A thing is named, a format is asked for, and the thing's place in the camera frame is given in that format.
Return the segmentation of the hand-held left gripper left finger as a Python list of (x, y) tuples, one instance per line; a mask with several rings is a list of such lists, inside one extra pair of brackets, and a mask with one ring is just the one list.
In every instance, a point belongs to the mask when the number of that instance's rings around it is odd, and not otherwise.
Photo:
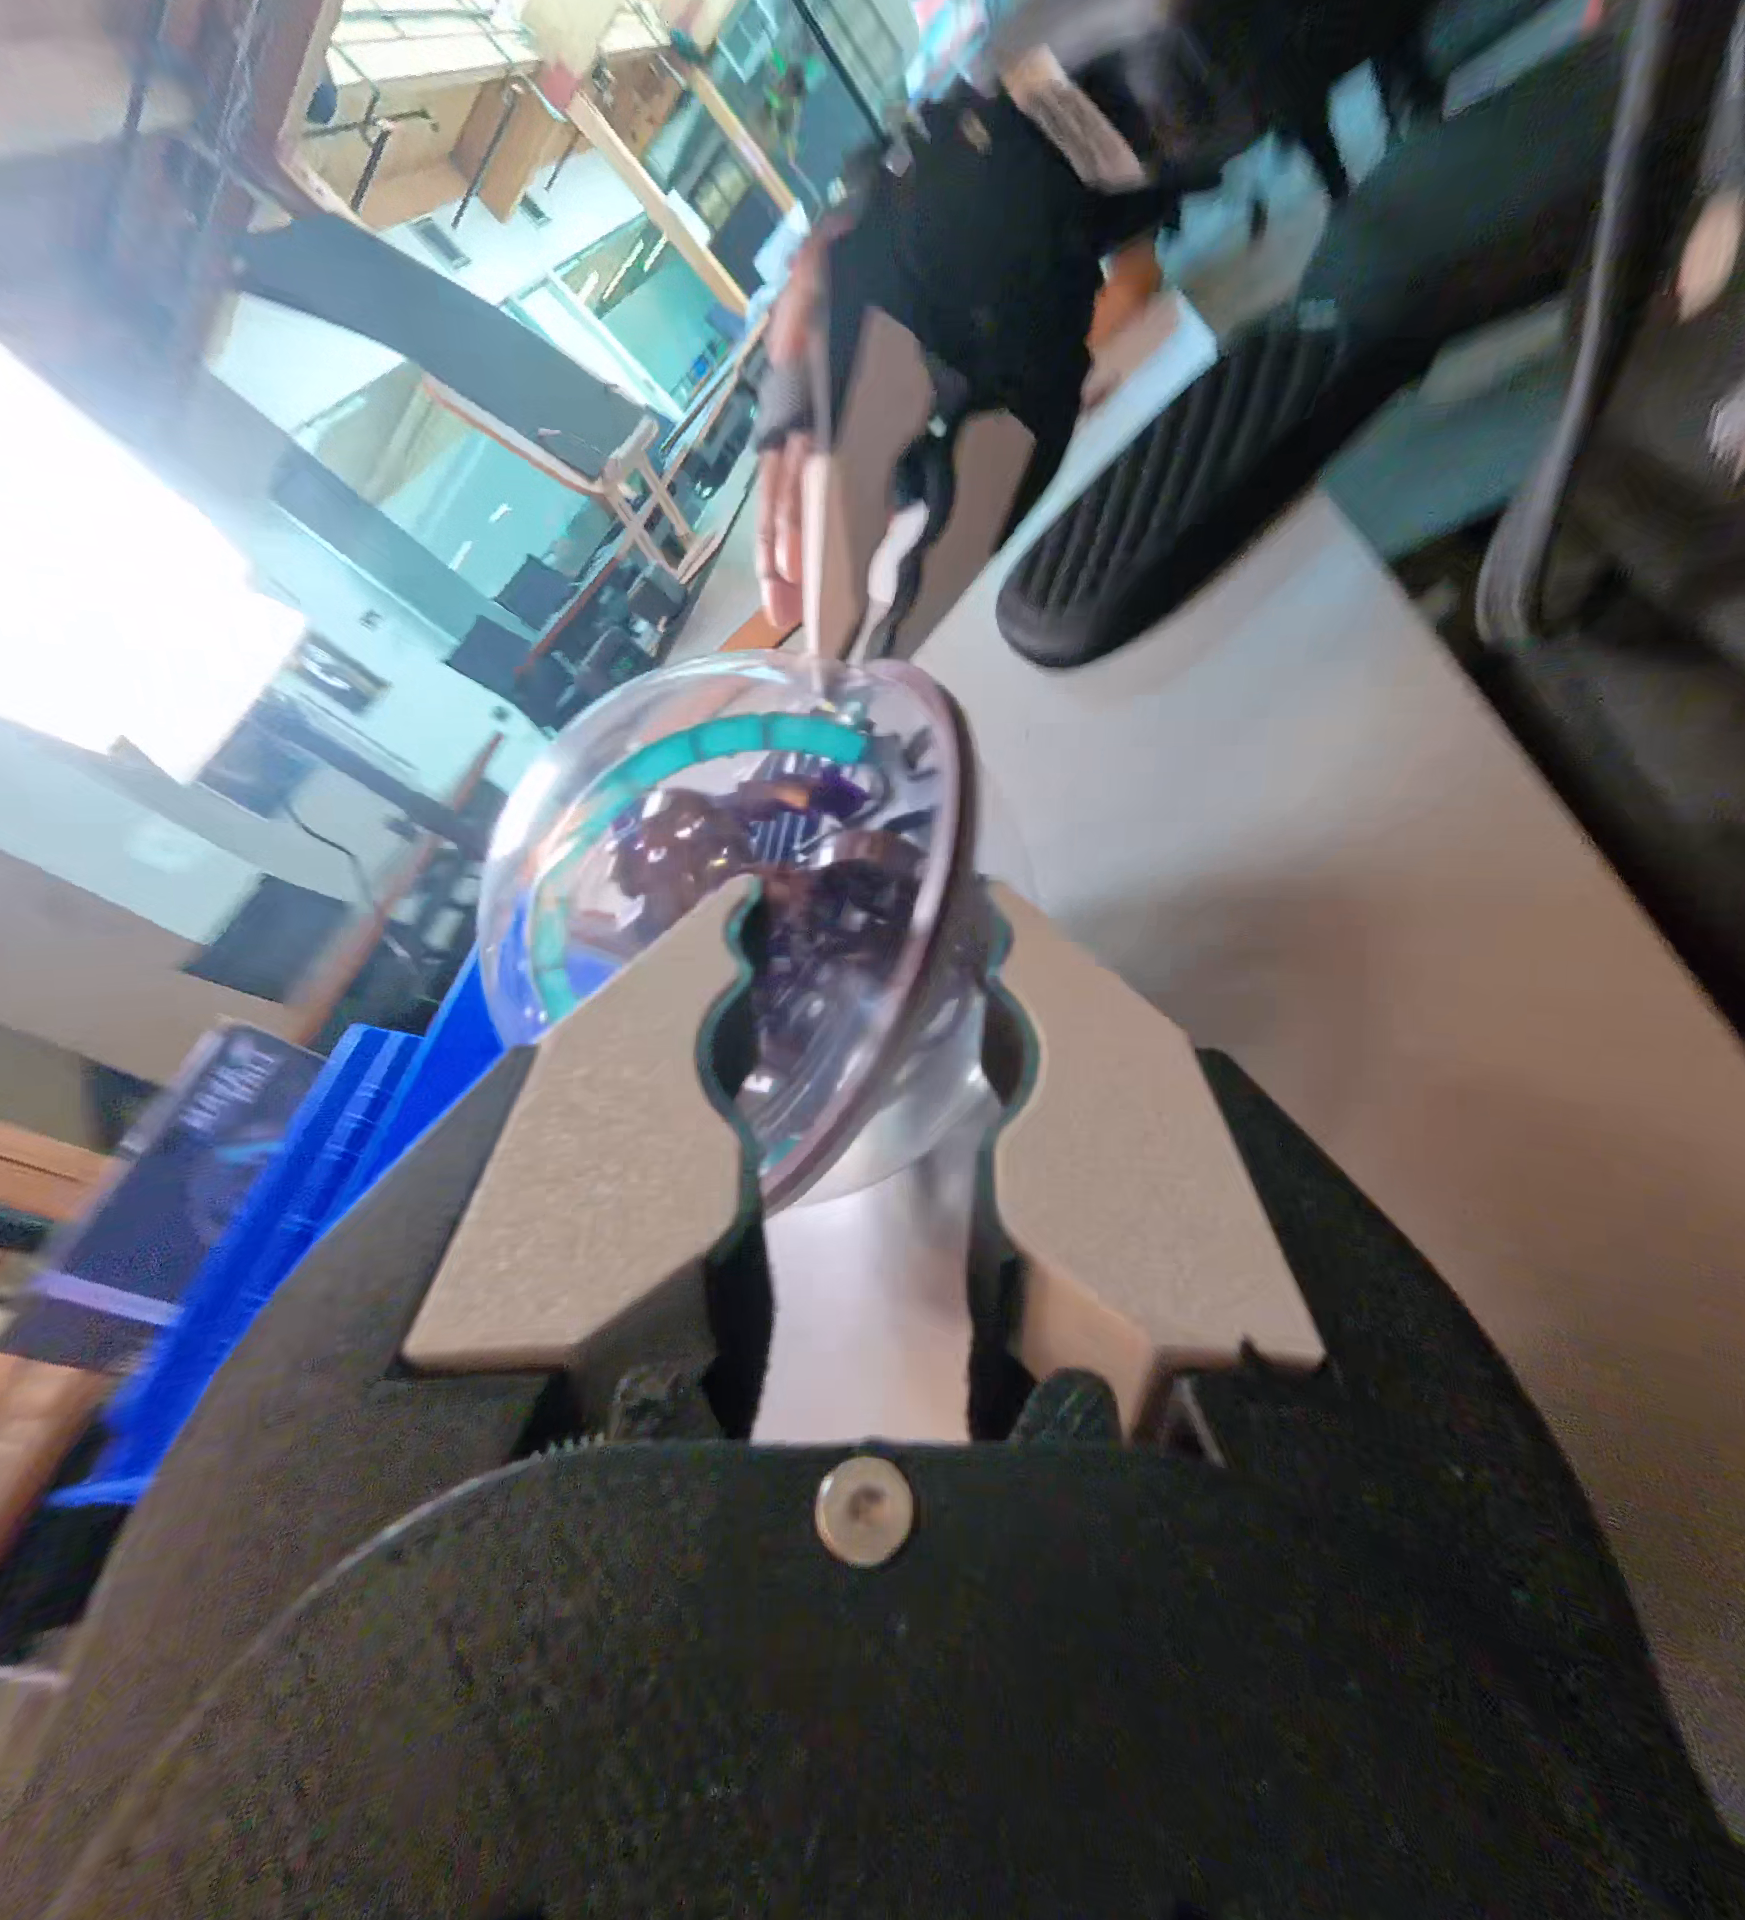
[(756, 885), (721, 885), (531, 1050), (404, 1331), (426, 1375), (619, 1379), (658, 1357), (763, 1371)]

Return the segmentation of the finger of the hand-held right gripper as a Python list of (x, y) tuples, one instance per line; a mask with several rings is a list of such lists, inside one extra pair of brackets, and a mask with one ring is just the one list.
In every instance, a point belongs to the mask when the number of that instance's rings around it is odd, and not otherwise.
[(804, 456), (797, 478), (799, 524), (797, 524), (797, 610), (799, 610), (799, 655), (806, 664), (806, 680), (811, 690), (820, 688), (826, 669), (834, 661), (830, 603), (827, 603), (827, 543), (832, 516), (832, 456), (827, 451), (811, 445)]
[(830, 425), (830, 657), (881, 660), (917, 620), (915, 607), (947, 505), (933, 453), (915, 475), (921, 498), (899, 505), (896, 481), (933, 443), (933, 370), (901, 323), (859, 323)]

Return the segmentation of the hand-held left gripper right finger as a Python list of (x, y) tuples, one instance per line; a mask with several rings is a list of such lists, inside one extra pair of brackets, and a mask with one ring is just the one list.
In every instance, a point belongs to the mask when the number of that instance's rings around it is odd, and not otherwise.
[(1182, 1375), (1314, 1375), (1324, 1338), (1179, 1026), (1011, 887), (987, 887), (985, 1073), (1000, 1118), (974, 1228), (1003, 1254), (1003, 1350), (1091, 1375), (1124, 1442)]

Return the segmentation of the clear maze ball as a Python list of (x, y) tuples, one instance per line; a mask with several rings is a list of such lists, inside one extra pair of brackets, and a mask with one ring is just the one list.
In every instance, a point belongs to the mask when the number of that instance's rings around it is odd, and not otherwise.
[(886, 1180), (990, 1103), (981, 776), (956, 704), (893, 660), (730, 653), (647, 671), (500, 810), (478, 964), (537, 1043), (732, 881), (756, 1043), (736, 1110), (770, 1213)]

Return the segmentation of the dark maze ball box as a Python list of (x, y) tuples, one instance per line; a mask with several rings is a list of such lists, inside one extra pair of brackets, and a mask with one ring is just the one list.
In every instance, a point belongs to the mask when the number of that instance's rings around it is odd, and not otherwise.
[(58, 1228), (0, 1333), (0, 1353), (120, 1372), (168, 1328), (276, 1156), (323, 1056), (244, 1023), (204, 1034)]

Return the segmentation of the person's right hand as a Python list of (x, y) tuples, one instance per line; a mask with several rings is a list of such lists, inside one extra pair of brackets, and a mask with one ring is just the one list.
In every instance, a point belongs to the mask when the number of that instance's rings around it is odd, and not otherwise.
[(756, 417), (756, 570), (780, 629), (802, 619), (806, 469), (813, 454), (811, 339), (822, 318), (832, 232), (813, 227), (793, 254), (765, 328)]

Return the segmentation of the black textured wrist pad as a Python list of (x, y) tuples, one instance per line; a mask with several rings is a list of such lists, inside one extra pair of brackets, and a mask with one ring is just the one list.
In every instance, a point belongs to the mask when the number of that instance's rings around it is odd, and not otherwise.
[(1357, 336), (1307, 303), (1233, 336), (1025, 548), (1007, 645), (1078, 669), (1142, 637), (1220, 573), (1357, 425)]

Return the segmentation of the blue plastic bin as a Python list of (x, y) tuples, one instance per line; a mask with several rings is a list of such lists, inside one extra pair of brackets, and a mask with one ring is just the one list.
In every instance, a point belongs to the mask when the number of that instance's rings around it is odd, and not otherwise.
[(175, 1321), (116, 1391), (91, 1474), (64, 1479), (45, 1510), (137, 1505), (214, 1372), (289, 1273), (498, 1059), (476, 956), (465, 956), (424, 1034), (349, 1029)]

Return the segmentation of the white softbox light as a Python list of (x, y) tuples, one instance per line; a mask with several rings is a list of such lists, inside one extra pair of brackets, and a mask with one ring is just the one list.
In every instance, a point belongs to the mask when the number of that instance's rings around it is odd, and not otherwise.
[(0, 720), (193, 780), (303, 635), (206, 515), (0, 344)]

